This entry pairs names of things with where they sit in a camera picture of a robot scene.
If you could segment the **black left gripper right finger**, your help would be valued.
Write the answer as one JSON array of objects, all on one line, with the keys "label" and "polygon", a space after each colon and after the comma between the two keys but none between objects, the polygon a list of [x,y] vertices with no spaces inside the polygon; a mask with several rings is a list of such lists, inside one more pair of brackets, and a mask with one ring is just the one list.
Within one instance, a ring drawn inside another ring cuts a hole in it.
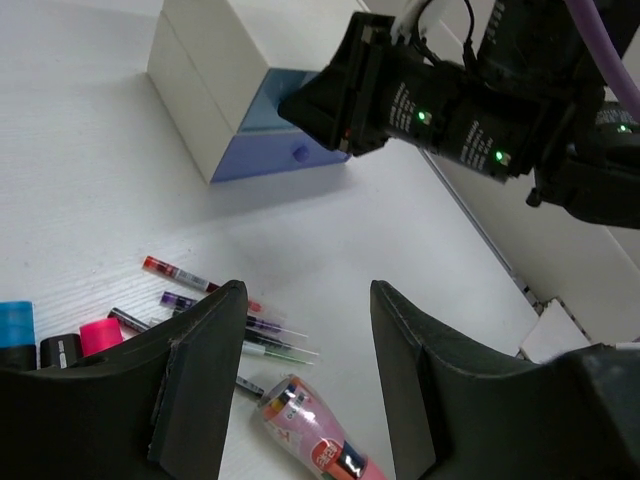
[{"label": "black left gripper right finger", "polygon": [[543,364],[485,346],[385,281],[370,313],[400,479],[635,479],[639,354],[602,344]]}]

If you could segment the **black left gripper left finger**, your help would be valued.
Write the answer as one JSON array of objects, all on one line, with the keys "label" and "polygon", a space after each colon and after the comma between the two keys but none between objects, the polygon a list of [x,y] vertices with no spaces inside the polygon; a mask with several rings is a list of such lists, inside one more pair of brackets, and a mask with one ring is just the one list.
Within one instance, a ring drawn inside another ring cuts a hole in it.
[{"label": "black left gripper left finger", "polygon": [[232,280],[67,368],[3,370],[2,477],[216,478],[247,307]]}]

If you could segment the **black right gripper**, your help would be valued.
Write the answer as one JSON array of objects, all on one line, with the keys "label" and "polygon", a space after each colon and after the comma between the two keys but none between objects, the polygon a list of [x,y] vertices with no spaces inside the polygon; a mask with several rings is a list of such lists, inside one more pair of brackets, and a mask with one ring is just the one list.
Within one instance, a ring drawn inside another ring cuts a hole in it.
[{"label": "black right gripper", "polygon": [[523,103],[446,60],[391,45],[388,16],[355,13],[327,66],[286,96],[279,116],[327,150],[361,156],[398,139],[496,181],[520,174]]}]

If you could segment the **light blue small drawer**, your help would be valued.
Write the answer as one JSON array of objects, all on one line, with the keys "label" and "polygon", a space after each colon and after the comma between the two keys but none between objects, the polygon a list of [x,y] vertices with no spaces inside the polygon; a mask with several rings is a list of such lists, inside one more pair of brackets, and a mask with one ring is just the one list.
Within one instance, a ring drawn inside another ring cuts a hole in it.
[{"label": "light blue small drawer", "polygon": [[298,91],[318,75],[317,72],[270,69],[265,75],[240,125],[241,133],[295,130],[282,119],[278,107],[282,100]]}]

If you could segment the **pink cap highlighter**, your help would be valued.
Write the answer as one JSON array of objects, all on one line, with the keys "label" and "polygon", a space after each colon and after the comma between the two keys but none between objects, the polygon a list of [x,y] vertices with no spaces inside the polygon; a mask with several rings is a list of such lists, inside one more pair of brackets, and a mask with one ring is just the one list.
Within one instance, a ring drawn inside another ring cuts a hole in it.
[{"label": "pink cap highlighter", "polygon": [[83,355],[97,354],[124,341],[119,321],[116,318],[104,318],[82,325],[79,328]]}]

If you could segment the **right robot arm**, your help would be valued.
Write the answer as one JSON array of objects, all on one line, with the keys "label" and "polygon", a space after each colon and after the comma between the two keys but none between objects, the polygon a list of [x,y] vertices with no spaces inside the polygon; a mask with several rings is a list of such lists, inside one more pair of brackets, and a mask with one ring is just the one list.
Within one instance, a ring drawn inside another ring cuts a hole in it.
[{"label": "right robot arm", "polygon": [[426,40],[431,1],[398,16],[357,12],[330,63],[279,116],[330,151],[361,156],[398,139],[497,182],[532,175],[528,205],[588,223],[639,225],[639,95],[621,57],[633,1],[498,1],[460,62]]}]

